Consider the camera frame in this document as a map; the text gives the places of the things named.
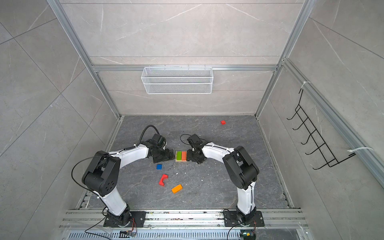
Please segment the red-orange rectangular block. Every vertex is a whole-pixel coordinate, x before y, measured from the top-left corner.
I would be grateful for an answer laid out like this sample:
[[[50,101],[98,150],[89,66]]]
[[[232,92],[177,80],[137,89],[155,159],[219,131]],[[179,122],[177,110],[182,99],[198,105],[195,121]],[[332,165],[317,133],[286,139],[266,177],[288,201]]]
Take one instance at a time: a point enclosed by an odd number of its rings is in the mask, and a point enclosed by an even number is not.
[[[181,160],[186,161],[187,160],[187,152],[182,152],[181,154]]]

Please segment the green rectangular block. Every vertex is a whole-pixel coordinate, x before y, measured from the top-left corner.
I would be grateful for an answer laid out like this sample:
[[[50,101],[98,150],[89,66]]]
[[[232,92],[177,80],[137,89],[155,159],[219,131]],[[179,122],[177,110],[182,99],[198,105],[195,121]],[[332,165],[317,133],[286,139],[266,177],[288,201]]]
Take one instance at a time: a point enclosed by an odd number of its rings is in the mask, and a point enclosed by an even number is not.
[[[180,151],[176,152],[176,160],[177,161],[181,161],[182,160],[182,152],[180,152]]]

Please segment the red arch block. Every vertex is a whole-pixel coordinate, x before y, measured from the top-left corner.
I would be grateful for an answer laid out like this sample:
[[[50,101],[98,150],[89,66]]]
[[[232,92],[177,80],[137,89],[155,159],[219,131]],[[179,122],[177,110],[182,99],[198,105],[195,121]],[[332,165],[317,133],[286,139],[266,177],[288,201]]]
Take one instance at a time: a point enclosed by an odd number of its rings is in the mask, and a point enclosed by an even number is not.
[[[159,185],[162,186],[162,187],[164,187],[164,186],[165,186],[165,182],[164,182],[164,181],[165,181],[166,179],[168,179],[168,178],[169,178],[168,175],[163,174],[163,175],[161,176],[160,181],[159,181]]]

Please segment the orange-yellow rectangular block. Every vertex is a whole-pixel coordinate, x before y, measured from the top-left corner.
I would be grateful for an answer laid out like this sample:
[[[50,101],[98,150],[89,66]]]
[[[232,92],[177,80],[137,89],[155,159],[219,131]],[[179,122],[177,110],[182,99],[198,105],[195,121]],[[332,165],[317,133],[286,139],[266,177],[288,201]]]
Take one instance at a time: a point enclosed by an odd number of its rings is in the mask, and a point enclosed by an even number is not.
[[[181,184],[179,184],[179,185],[172,188],[172,193],[176,194],[177,192],[179,192],[182,189],[183,189],[183,186]]]

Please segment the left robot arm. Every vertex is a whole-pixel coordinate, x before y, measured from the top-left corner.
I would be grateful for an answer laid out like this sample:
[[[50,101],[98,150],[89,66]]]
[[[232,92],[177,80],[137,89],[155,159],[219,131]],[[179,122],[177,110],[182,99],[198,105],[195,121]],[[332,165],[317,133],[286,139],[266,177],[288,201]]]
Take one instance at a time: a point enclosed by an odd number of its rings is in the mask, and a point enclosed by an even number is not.
[[[157,164],[173,160],[174,156],[172,149],[151,144],[139,144],[117,152],[99,151],[85,171],[82,183],[102,200],[109,217],[125,226],[130,218],[130,209],[117,189],[120,169],[145,158],[151,158]]]

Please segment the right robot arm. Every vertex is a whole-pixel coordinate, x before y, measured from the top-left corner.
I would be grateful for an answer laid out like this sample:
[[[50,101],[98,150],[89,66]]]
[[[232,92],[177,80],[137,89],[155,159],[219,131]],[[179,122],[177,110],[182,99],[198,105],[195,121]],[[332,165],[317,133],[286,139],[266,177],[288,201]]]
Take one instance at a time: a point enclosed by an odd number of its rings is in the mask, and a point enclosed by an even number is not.
[[[192,148],[187,151],[188,161],[200,164],[209,158],[225,165],[230,180],[237,187],[236,218],[240,224],[250,224],[257,211],[254,189],[260,170],[246,149],[242,146],[222,147],[207,141],[190,143],[190,146]]]

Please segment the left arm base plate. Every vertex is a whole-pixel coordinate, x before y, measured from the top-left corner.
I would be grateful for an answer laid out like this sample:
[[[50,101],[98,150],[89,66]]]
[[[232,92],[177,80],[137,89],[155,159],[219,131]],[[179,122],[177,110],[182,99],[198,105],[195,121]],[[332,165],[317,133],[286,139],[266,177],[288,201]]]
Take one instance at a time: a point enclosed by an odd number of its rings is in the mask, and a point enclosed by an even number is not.
[[[120,216],[107,213],[103,227],[129,228],[134,226],[136,228],[142,228],[144,226],[146,214],[147,212],[145,211],[125,211]]]

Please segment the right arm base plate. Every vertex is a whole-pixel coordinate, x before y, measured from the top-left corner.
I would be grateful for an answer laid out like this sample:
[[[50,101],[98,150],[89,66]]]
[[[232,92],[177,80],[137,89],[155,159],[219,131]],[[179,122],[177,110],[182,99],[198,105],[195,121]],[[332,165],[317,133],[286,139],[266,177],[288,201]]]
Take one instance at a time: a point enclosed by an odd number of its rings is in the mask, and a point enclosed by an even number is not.
[[[264,217],[261,211],[254,209],[248,215],[240,211],[223,210],[226,227],[264,227]]]

